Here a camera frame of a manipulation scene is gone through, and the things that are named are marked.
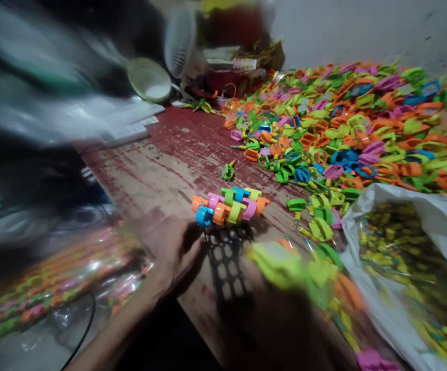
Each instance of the pile of plastic toy pieces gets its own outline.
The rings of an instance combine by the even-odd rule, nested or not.
[[[244,158],[279,183],[328,196],[317,203],[343,216],[372,182],[447,193],[446,107],[445,78],[396,61],[271,71],[259,91],[222,112]]]

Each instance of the white wall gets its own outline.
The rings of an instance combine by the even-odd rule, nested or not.
[[[447,0],[275,0],[284,68],[400,56],[447,76]]]

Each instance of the white fan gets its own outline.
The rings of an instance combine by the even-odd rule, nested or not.
[[[170,73],[180,78],[180,88],[172,84],[182,95],[181,101],[172,102],[174,106],[184,106],[194,100],[185,88],[190,79],[202,75],[206,69],[206,60],[195,46],[196,19],[194,9],[188,3],[175,8],[170,15],[165,33],[165,63]]]

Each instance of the worn table surface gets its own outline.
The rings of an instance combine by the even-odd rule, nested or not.
[[[83,155],[127,222],[136,223],[144,231],[156,231],[170,215],[194,218],[192,194],[205,196],[220,188],[250,187],[262,190],[271,201],[264,210],[265,227],[253,231],[255,238],[270,241],[287,233],[303,246],[301,235],[291,231],[293,215],[285,203],[307,197],[305,190],[277,183],[274,173],[262,170],[245,160],[241,151],[230,148],[236,142],[229,138],[221,117],[173,107],[157,117],[158,124],[147,126],[150,138]],[[221,179],[221,172],[234,159],[235,179],[228,183]],[[152,232],[147,234],[151,241],[144,242],[156,255],[159,239],[156,234],[153,239]],[[248,359],[256,366],[258,351],[218,315],[208,259],[179,302],[220,363],[228,365],[239,359],[242,365],[242,360]]]

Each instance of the black cable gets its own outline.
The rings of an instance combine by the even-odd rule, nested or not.
[[[91,317],[89,317],[89,322],[88,325],[86,327],[86,330],[84,332],[84,335],[82,335],[82,338],[79,341],[79,344],[77,344],[77,346],[75,347],[74,351],[72,352],[72,354],[70,355],[69,359],[67,359],[67,361],[65,362],[65,365],[63,365],[63,367],[60,369],[60,371],[63,371],[66,369],[66,367],[70,364],[70,362],[74,359],[75,355],[77,354],[77,352],[79,351],[82,343],[84,342],[84,340],[86,339],[86,336],[88,335],[89,329],[91,328],[91,325],[93,323],[93,319],[94,319],[94,314],[96,312],[96,298],[94,297],[94,294],[92,292],[89,292],[88,294],[91,295],[91,297],[93,298],[93,306],[91,308]]]

